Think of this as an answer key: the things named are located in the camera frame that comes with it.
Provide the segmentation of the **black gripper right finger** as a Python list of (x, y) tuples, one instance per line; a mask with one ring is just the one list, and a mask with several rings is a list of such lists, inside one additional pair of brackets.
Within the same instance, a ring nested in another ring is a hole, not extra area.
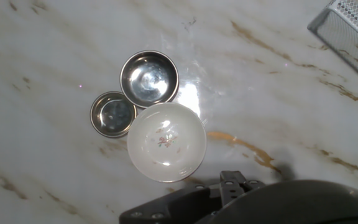
[(220, 172), (222, 207), (200, 223), (358, 223), (358, 190), (323, 180), (265, 185)]

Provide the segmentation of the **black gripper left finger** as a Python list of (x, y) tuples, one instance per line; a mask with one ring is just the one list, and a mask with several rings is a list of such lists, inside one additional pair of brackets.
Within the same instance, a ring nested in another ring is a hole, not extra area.
[(218, 185), (195, 184), (120, 214), (119, 224), (197, 223), (238, 196), (238, 172), (222, 171)]

